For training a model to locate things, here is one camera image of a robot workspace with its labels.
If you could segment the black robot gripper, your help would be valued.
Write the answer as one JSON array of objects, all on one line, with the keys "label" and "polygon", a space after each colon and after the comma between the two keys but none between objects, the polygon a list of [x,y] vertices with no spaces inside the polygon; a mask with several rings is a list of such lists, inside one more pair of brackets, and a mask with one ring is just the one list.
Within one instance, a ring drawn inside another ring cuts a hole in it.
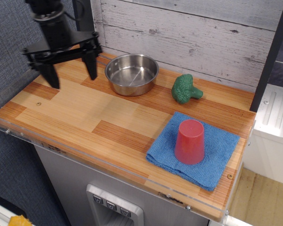
[{"label": "black robot gripper", "polygon": [[33,14],[43,38],[22,49],[29,64],[35,67],[52,88],[60,89],[54,64],[82,58],[91,80],[97,78],[96,57],[102,53],[97,32],[70,29],[66,16]]}]

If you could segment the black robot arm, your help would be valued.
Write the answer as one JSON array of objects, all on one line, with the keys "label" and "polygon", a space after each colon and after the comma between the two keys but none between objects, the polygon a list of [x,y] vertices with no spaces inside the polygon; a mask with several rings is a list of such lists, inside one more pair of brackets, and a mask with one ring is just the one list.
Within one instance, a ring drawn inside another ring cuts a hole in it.
[{"label": "black robot arm", "polygon": [[31,16],[43,33],[43,39],[22,50],[29,66],[40,72],[56,89],[60,88],[55,64],[81,58],[90,78],[97,78],[96,58],[102,52],[95,31],[74,31],[69,27],[69,14],[59,0],[28,0]]}]

